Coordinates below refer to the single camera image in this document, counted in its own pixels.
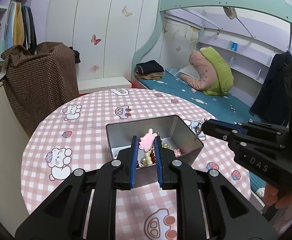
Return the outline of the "right hand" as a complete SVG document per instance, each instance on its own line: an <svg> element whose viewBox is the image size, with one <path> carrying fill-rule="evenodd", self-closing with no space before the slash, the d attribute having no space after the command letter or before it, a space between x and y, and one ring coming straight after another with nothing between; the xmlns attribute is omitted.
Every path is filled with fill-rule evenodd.
<svg viewBox="0 0 292 240"><path fill-rule="evenodd" d="M275 205L276 209L288 207L292 205L292 190L281 195L278 189L266 183L263 202L268 206Z"/></svg>

